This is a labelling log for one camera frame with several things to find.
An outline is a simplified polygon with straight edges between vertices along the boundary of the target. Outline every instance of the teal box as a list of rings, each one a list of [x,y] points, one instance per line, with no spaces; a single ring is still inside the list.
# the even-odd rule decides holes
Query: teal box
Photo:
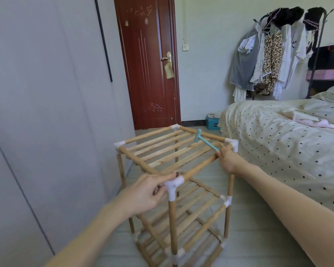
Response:
[[[220,130],[218,123],[219,118],[205,118],[205,125],[207,126],[208,130]]]

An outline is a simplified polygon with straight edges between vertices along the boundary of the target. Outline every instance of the red wooden door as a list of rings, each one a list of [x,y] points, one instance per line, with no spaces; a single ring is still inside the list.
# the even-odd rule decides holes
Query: red wooden door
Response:
[[[115,6],[135,129],[177,123],[175,79],[166,78],[161,61],[172,52],[169,0],[115,0]]]

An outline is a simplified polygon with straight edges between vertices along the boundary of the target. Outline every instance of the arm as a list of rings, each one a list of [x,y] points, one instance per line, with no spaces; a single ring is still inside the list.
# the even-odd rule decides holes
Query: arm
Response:
[[[113,201],[105,205],[84,231],[45,267],[92,266],[110,234],[132,215],[154,208],[163,197],[166,188],[162,186],[155,195],[154,190],[175,176],[175,173],[160,176],[142,175],[136,183],[125,188]]]
[[[247,163],[222,146],[222,167],[263,197],[316,266],[334,266],[334,212]]]

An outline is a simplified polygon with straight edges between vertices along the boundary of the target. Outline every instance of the polka dot bedspread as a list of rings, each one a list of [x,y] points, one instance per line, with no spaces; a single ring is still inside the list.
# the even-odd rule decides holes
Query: polka dot bedspread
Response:
[[[245,160],[334,211],[334,129],[282,115],[290,111],[334,124],[334,87],[306,100],[234,103],[221,114],[220,131],[239,140]]]

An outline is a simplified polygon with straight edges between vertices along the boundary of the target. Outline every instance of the leopard print garment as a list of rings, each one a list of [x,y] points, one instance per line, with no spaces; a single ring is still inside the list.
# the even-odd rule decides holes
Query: leopard print garment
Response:
[[[263,83],[267,84],[267,88],[260,92],[261,95],[270,95],[274,91],[281,67],[282,51],[281,31],[265,38],[265,61],[262,66],[262,74],[271,73],[263,78]]]

